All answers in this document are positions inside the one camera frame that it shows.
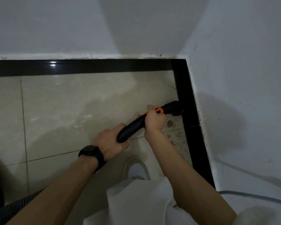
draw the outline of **clothing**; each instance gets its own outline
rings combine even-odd
[[[183,209],[173,207],[173,190],[166,177],[154,181],[127,179],[109,189],[107,198],[109,208],[86,218],[83,225],[197,224]],[[268,212],[272,215],[271,223],[264,223]],[[241,213],[234,222],[247,224],[281,224],[281,216],[271,209],[257,207]]]

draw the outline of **black tile border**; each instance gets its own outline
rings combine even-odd
[[[185,59],[0,60],[0,77],[173,70],[193,168],[215,188]]]
[[[187,62],[185,59],[172,59],[171,63],[178,98],[184,108],[182,119],[193,168],[215,188]]]

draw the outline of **watch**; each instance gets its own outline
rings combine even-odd
[[[78,157],[81,155],[93,156],[98,160],[99,165],[94,173],[96,173],[98,170],[100,170],[106,163],[104,161],[104,156],[103,156],[102,152],[100,151],[99,147],[97,147],[97,146],[93,146],[93,145],[85,146],[83,149],[80,150]]]

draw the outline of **tile floor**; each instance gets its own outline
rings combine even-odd
[[[172,71],[0,78],[0,173],[6,202],[46,187],[98,132],[128,124],[147,104],[177,99]],[[163,132],[191,164],[181,116],[169,115]],[[120,181],[130,156],[144,159],[152,179],[163,175],[143,130],[129,142],[126,151],[91,178],[67,224],[82,224],[107,206],[105,192]]]

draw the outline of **black vacuum handle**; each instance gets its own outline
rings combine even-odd
[[[164,114],[173,114],[174,116],[181,115],[183,109],[179,101],[173,101],[165,104],[160,107]],[[160,108],[155,108],[157,113],[160,113]],[[143,114],[141,117],[138,117],[133,122],[125,126],[118,134],[116,140],[118,143],[123,143],[128,140],[133,134],[139,131],[141,128],[145,127],[145,118],[147,114]]]

